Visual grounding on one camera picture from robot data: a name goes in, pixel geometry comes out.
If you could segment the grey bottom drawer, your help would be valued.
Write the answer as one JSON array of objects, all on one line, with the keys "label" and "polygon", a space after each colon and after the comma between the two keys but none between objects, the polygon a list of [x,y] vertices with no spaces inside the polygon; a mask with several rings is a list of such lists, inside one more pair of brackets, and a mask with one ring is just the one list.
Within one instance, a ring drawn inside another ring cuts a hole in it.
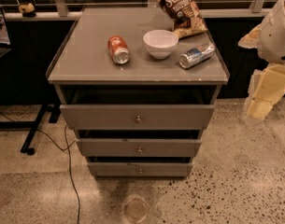
[{"label": "grey bottom drawer", "polygon": [[188,163],[96,162],[88,167],[94,176],[185,177],[192,166]]}]

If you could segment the grey drawer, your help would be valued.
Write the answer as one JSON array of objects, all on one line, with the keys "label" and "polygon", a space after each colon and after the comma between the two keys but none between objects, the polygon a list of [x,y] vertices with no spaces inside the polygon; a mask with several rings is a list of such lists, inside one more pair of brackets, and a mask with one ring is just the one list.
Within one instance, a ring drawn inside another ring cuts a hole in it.
[{"label": "grey drawer", "polygon": [[75,130],[200,130],[214,105],[61,105]]},{"label": "grey drawer", "polygon": [[199,139],[109,139],[76,140],[85,157],[193,157]]},{"label": "grey drawer", "polygon": [[185,177],[192,166],[188,163],[96,162],[88,167],[94,176]]}]

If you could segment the grey drawer cabinet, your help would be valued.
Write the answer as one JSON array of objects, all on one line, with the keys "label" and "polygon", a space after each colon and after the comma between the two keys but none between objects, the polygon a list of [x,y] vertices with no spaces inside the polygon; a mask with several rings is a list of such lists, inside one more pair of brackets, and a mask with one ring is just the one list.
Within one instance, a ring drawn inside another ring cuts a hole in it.
[{"label": "grey drawer cabinet", "polygon": [[[229,78],[220,56],[185,70],[178,57],[210,41],[209,33],[184,38],[163,60],[154,59],[143,45],[145,33],[169,30],[171,20],[150,7],[112,7],[83,10],[48,71],[61,105],[214,105]],[[125,64],[112,61],[107,41],[121,36],[129,49]],[[199,139],[200,130],[75,130],[77,139]],[[193,157],[85,157],[96,162],[188,163]]]}]

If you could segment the grey middle drawer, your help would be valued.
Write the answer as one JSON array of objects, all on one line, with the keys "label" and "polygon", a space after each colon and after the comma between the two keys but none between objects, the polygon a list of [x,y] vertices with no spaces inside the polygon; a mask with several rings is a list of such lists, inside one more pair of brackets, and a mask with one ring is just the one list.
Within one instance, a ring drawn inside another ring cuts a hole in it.
[{"label": "grey middle drawer", "polygon": [[199,139],[109,139],[76,140],[85,157],[193,157]]}]

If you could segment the grey top drawer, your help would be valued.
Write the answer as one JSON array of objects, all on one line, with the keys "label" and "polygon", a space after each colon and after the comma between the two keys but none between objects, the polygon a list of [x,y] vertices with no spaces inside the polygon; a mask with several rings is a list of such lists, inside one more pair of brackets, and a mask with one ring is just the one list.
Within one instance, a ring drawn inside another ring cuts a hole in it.
[{"label": "grey top drawer", "polygon": [[200,130],[214,105],[61,105],[75,130]]}]

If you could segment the silver blue can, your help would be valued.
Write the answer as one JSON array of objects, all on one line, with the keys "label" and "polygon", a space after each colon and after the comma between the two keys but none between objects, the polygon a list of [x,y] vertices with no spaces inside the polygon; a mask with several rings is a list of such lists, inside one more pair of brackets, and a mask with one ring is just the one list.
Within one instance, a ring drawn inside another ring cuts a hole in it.
[{"label": "silver blue can", "polygon": [[215,53],[215,45],[206,43],[192,48],[179,56],[179,64],[184,69],[189,69],[209,59]]}]

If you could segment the white bowl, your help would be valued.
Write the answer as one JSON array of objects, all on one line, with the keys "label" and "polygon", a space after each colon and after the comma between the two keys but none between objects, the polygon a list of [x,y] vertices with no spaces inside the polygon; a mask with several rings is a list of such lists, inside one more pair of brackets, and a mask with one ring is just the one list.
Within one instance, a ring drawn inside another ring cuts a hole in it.
[{"label": "white bowl", "polygon": [[143,36],[147,52],[156,59],[168,57],[178,44],[178,37],[167,30],[153,30]]}]

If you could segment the brown chip bag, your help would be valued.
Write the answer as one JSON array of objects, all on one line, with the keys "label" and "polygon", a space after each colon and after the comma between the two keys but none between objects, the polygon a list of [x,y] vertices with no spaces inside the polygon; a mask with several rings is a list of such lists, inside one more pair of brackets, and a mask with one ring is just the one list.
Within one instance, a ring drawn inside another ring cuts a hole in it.
[{"label": "brown chip bag", "polygon": [[178,38],[202,34],[207,30],[195,0],[157,0],[165,14],[174,22]]}]

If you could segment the orange soda can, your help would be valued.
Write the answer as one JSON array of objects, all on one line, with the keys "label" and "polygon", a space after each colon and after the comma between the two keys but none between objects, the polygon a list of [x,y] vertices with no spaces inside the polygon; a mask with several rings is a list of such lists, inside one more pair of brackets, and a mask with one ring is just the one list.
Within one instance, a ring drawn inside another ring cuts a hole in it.
[{"label": "orange soda can", "polygon": [[116,64],[125,64],[130,59],[130,52],[125,40],[114,35],[107,41],[107,48],[112,61]]}]

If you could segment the round floor drain cover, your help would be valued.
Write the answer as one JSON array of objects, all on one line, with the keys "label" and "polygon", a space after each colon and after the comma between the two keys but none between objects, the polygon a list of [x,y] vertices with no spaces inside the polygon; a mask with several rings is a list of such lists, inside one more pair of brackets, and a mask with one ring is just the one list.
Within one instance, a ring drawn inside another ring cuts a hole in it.
[{"label": "round floor drain cover", "polygon": [[149,214],[149,206],[141,196],[129,196],[122,207],[122,214],[131,224],[141,224]]}]

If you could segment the small yellow figurine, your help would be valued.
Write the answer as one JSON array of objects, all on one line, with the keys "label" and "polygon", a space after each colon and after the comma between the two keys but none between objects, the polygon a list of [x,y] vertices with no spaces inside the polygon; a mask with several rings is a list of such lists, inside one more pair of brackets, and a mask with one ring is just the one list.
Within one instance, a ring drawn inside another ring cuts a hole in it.
[{"label": "small yellow figurine", "polygon": [[36,15],[36,9],[30,2],[19,4],[19,12],[23,15],[23,17],[34,17]]}]

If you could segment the black desk leg frame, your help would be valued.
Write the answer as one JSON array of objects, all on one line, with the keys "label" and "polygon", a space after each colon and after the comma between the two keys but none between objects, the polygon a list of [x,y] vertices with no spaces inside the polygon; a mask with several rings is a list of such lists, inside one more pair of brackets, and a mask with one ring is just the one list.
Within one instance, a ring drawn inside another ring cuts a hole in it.
[{"label": "black desk leg frame", "polygon": [[0,131],[28,130],[29,133],[27,134],[27,137],[21,147],[21,153],[26,153],[29,156],[34,155],[35,149],[30,147],[30,145],[36,134],[38,125],[46,111],[51,113],[49,123],[56,123],[61,114],[59,105],[42,105],[34,121],[14,121],[11,119],[8,119],[7,121],[0,121]]}]

